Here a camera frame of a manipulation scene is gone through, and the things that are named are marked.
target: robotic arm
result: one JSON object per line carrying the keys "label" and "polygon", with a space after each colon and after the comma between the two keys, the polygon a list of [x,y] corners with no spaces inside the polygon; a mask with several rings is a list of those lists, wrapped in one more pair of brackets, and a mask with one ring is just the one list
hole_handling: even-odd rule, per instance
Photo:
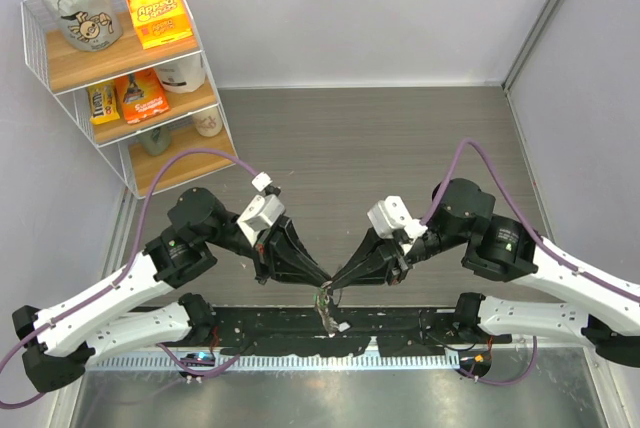
{"label": "robotic arm", "polygon": [[[338,310],[331,294],[351,285],[401,283],[415,263],[466,244],[462,266],[476,275],[529,286],[565,302],[522,303],[463,293],[455,312],[444,319],[447,330],[458,339],[475,343],[511,333],[545,336],[595,345],[604,358],[640,366],[634,356],[640,347],[640,305],[629,299],[640,296],[640,287],[571,257],[547,239],[543,239],[544,250],[522,224],[494,215],[495,198],[476,184],[452,180],[426,226],[410,216],[399,197],[378,202],[368,213],[373,227],[346,265],[331,277],[304,248],[291,219],[284,214],[280,190],[268,177],[265,181],[265,176],[256,177],[254,185],[262,193],[239,215],[228,211],[205,189],[184,192],[169,210],[171,225],[136,255],[119,283],[115,280],[121,271],[57,306],[43,310],[25,306],[14,312],[20,339],[44,324],[51,325],[24,345],[23,363],[36,389],[42,393],[56,390],[79,378],[86,366],[138,347],[167,341],[204,344],[217,326],[217,315],[199,295],[184,295],[179,302],[153,312],[125,314],[213,267],[217,260],[208,245],[250,258],[261,284],[271,278],[319,288],[319,299],[326,303],[316,306],[316,311],[326,332],[337,336],[331,340],[337,346],[352,336],[378,336],[393,330],[404,330],[402,336],[419,333],[416,339],[423,340],[427,323],[422,310],[418,316],[410,315],[406,325],[402,324],[405,318],[397,318],[401,328],[381,324],[378,329],[367,321],[365,329],[358,309]],[[568,270],[548,252],[578,270]],[[109,286],[114,289],[90,307],[78,309],[58,323],[52,321]],[[326,323],[334,318],[342,322]],[[316,316],[312,323],[319,326],[318,321]],[[312,333],[313,339],[321,338],[315,325],[308,326],[302,324],[299,329]],[[287,331],[277,323],[274,327],[269,330],[261,325],[260,330],[263,335]],[[314,342],[326,344],[327,340]],[[256,352],[240,348],[235,346],[235,352]]]}

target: white wall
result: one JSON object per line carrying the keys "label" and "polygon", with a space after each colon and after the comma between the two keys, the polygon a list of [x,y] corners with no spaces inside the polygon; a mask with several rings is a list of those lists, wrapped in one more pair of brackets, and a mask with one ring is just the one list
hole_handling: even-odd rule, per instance
{"label": "white wall", "polygon": [[[24,64],[20,0],[0,0],[0,357],[17,341],[11,313],[47,307],[101,273],[121,182]],[[35,393],[16,357],[0,399]],[[0,411],[0,426],[42,427],[52,395]]]}
{"label": "white wall", "polygon": [[[637,0],[565,0],[512,96],[559,244],[635,283],[639,26]],[[640,369],[621,371],[637,416]]]}
{"label": "white wall", "polygon": [[230,86],[498,83],[544,0],[189,0]]}

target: white metal rack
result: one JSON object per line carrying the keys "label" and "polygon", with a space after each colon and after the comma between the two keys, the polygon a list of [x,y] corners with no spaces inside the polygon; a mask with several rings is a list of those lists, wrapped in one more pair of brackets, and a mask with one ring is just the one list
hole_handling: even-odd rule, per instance
{"label": "white metal rack", "polygon": [[[114,11],[116,11],[117,13],[128,11],[126,0],[110,0],[110,1],[114,8]],[[131,190],[131,192],[137,198],[142,198],[144,196],[144,192],[142,189],[139,189],[138,184],[136,182],[134,160],[132,160],[129,148],[132,144],[136,143],[135,136],[140,133],[157,128],[158,126],[162,126],[165,124],[168,125],[170,130],[183,128],[191,124],[190,116],[192,114],[205,110],[207,108],[211,108],[212,106],[217,106],[218,110],[220,111],[221,118],[224,122],[224,130],[222,133],[226,132],[225,136],[228,136],[230,146],[235,152],[235,145],[233,144],[233,139],[229,131],[227,118],[224,113],[222,103],[220,102],[220,95],[218,93],[218,89],[216,87],[213,75],[211,73],[209,62],[207,60],[204,50],[202,49],[202,42],[198,34],[196,23],[193,19],[187,0],[183,0],[183,2],[184,2],[185,9],[189,15],[194,37],[197,40],[197,48],[190,49],[186,52],[177,53],[175,55],[166,56],[161,59],[157,59],[152,62],[145,63],[142,66],[136,66],[135,68],[132,68],[132,69],[110,73],[108,76],[106,76],[103,79],[91,80],[90,82],[84,83],[80,86],[73,86],[71,88],[62,89],[55,92],[51,89],[51,84],[50,84],[50,73],[49,73],[49,64],[48,64],[48,56],[47,56],[47,33],[58,30],[58,26],[55,22],[55,19],[51,16],[51,14],[46,9],[46,7],[44,6],[41,0],[24,0],[22,2],[22,24],[23,24],[25,63],[27,64],[29,69],[34,73],[34,75],[47,88],[47,90],[49,90],[49,92],[56,99],[58,104],[64,109],[64,111],[73,120],[76,126],[84,133],[84,135],[87,137],[89,142],[95,147],[95,149],[100,153],[100,155],[109,164],[109,166],[111,166],[111,168],[116,172],[116,174],[118,175],[118,177],[120,177],[122,182]],[[198,106],[197,108],[189,109],[188,111],[180,112],[176,114],[176,116],[172,116],[168,119],[158,120],[157,123],[154,123],[152,125],[148,125],[145,123],[144,128],[140,128],[135,131],[129,131],[126,134],[119,135],[112,139],[102,140],[100,142],[96,141],[96,137],[94,135],[94,126],[90,122],[90,112],[89,112],[88,96],[86,93],[86,86],[88,86],[89,84],[97,83],[99,81],[112,79],[117,76],[122,76],[127,73],[131,73],[133,71],[139,71],[144,68],[150,68],[152,66],[159,65],[167,61],[176,60],[185,56],[201,56],[202,57],[203,64],[205,66],[205,70],[207,73],[208,82],[211,84],[213,93],[215,93],[215,102],[209,103],[203,106]],[[181,180],[173,184],[172,186],[168,186],[163,189],[157,190],[156,193],[165,191],[175,186],[179,186],[180,184],[186,183],[191,179],[197,178],[199,176],[204,176],[204,175],[198,175],[193,178]]]}

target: snack bag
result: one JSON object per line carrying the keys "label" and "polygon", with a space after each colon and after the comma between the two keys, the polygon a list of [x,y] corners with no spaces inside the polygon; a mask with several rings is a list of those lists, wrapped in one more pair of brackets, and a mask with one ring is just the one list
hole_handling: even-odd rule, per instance
{"label": "snack bag", "polygon": [[133,27],[145,49],[193,34],[182,0],[127,0],[127,5]]}
{"label": "snack bag", "polygon": [[89,106],[91,107],[91,123],[100,125],[107,121],[120,119],[113,80],[88,86],[87,93],[89,93]]}
{"label": "snack bag", "polygon": [[138,123],[169,109],[167,97],[153,68],[116,78],[116,93],[127,123]]}

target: white cup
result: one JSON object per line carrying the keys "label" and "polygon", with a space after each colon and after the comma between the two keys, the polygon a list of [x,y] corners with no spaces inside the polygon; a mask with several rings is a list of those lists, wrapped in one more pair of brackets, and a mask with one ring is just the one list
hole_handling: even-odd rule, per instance
{"label": "white cup", "polygon": [[191,119],[194,125],[196,125],[196,130],[198,130],[198,133],[202,136],[216,136],[224,127],[217,106],[199,111],[191,115]]}

